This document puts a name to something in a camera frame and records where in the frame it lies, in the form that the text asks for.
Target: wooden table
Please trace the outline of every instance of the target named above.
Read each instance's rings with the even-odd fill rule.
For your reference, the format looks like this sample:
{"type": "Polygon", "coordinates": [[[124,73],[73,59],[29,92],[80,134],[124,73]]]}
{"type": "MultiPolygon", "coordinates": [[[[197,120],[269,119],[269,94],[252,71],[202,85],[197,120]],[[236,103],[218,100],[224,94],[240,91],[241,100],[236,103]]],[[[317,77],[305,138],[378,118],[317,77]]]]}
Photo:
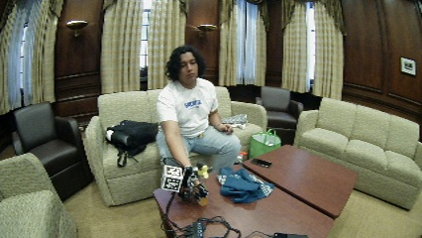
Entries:
{"type": "Polygon", "coordinates": [[[249,160],[244,162],[248,170],[330,217],[341,215],[351,195],[357,172],[290,145],[258,159],[270,161],[272,167],[258,167],[249,160]]]}
{"type": "MultiPolygon", "coordinates": [[[[246,237],[254,231],[270,235],[282,232],[306,234],[309,237],[326,237],[333,228],[334,219],[331,217],[278,188],[274,188],[268,197],[252,203],[233,203],[229,197],[220,195],[220,183],[214,173],[206,180],[206,187],[210,191],[208,206],[200,206],[194,201],[182,201],[176,195],[168,216],[180,227],[192,225],[201,217],[222,216],[230,227],[241,231],[241,237],[246,237]]],[[[162,218],[170,197],[170,191],[162,189],[154,191],[162,218]]],[[[165,222],[165,226],[168,229],[174,228],[169,222],[165,222]]],[[[210,224],[205,237],[221,237],[225,231],[222,225],[210,224]]],[[[229,237],[237,237],[236,233],[230,232],[229,237]]]]}

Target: sofa armrest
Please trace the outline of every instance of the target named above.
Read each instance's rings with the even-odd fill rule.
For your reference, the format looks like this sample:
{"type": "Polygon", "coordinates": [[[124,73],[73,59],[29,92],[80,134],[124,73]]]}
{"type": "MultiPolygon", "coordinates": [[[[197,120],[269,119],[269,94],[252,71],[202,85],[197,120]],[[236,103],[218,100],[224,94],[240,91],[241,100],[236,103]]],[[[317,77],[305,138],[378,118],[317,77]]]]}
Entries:
{"type": "Polygon", "coordinates": [[[104,198],[105,204],[112,203],[112,197],[106,185],[106,179],[104,175],[104,152],[105,152],[105,131],[103,130],[103,126],[100,123],[99,116],[93,116],[88,123],[88,126],[84,131],[84,148],[87,152],[88,163],[91,166],[91,171],[93,173],[93,177],[96,180],[96,184],[99,189],[101,190],[101,196],[104,198]]]}
{"type": "Polygon", "coordinates": [[[76,147],[81,146],[81,135],[77,122],[71,117],[55,117],[56,130],[59,137],[76,147]]]}
{"type": "Polygon", "coordinates": [[[238,114],[246,114],[248,122],[260,126],[262,130],[266,130],[266,110],[261,105],[230,101],[232,104],[232,116],[238,114]]]}
{"type": "Polygon", "coordinates": [[[417,145],[417,153],[414,157],[414,162],[417,163],[422,171],[422,143],[421,142],[418,142],[418,145],[417,145]]]}
{"type": "Polygon", "coordinates": [[[298,127],[296,130],[294,146],[300,147],[302,134],[317,127],[318,110],[304,111],[300,115],[298,127]]]}
{"type": "Polygon", "coordinates": [[[0,193],[3,198],[49,190],[57,197],[40,159],[31,153],[0,161],[0,193]]]}

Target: beige carpet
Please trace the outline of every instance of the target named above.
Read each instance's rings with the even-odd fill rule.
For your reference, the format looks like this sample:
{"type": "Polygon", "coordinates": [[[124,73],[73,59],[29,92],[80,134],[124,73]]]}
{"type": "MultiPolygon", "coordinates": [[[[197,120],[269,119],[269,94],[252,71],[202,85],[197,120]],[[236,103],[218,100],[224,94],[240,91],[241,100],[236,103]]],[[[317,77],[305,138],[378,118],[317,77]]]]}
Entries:
{"type": "MultiPolygon", "coordinates": [[[[93,182],[65,201],[65,207],[80,238],[165,237],[153,198],[106,207],[93,182]]],[[[329,237],[419,238],[421,235],[422,195],[414,208],[406,211],[354,190],[329,237]]]]}

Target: striped curtain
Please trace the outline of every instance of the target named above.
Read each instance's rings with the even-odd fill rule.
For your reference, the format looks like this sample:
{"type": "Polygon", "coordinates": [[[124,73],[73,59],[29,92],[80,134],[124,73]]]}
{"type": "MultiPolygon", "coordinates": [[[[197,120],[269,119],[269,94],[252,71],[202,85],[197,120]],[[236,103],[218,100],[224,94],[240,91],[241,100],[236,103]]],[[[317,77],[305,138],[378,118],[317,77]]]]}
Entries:
{"type": "Polygon", "coordinates": [[[172,51],[185,43],[186,2],[157,0],[150,10],[148,39],[148,89],[164,88],[172,51]]]}
{"type": "Polygon", "coordinates": [[[218,85],[262,86],[266,68],[266,2],[261,3],[256,9],[244,0],[222,0],[220,3],[218,85]],[[258,12],[256,22],[246,26],[249,37],[245,37],[248,34],[242,35],[242,31],[238,30],[245,27],[242,17],[253,11],[258,12]]]}
{"type": "Polygon", "coordinates": [[[36,0],[31,11],[25,2],[9,1],[8,16],[1,17],[0,32],[0,114],[39,103],[55,101],[55,43],[57,20],[63,11],[63,0],[36,0]],[[25,57],[20,60],[24,23],[29,19],[27,31],[25,57]],[[24,82],[17,83],[19,72],[24,69],[24,82]],[[21,105],[20,88],[24,88],[21,105]]]}
{"type": "Polygon", "coordinates": [[[232,1],[220,4],[220,54],[218,54],[218,85],[236,86],[237,69],[237,10],[232,1]]]}
{"type": "Polygon", "coordinates": [[[55,44],[59,16],[64,1],[43,0],[40,6],[33,6],[33,53],[32,65],[32,103],[55,102],[55,44]]]}
{"type": "Polygon", "coordinates": [[[343,34],[326,7],[315,3],[317,59],[313,94],[342,100],[343,34]]]}
{"type": "Polygon", "coordinates": [[[306,6],[297,4],[284,31],[282,87],[306,92],[308,72],[306,6]]]}
{"type": "Polygon", "coordinates": [[[13,32],[13,25],[17,16],[17,4],[8,2],[11,12],[8,17],[4,17],[4,22],[0,31],[0,115],[8,113],[12,110],[9,103],[9,90],[8,90],[8,62],[9,62],[9,46],[13,32]]]}
{"type": "Polygon", "coordinates": [[[101,93],[140,90],[142,1],[104,2],[101,93]]]}

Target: black backpack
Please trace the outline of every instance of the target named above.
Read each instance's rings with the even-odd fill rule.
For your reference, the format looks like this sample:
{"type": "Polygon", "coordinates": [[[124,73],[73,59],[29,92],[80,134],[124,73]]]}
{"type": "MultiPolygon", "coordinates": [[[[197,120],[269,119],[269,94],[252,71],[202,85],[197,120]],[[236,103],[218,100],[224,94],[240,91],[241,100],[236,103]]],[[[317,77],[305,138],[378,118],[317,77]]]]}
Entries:
{"type": "Polygon", "coordinates": [[[122,120],[118,125],[106,128],[106,133],[112,134],[109,137],[105,136],[105,139],[118,151],[117,167],[126,165],[128,158],[138,162],[133,156],[145,150],[149,143],[156,141],[157,132],[158,123],[129,120],[122,120]]]}

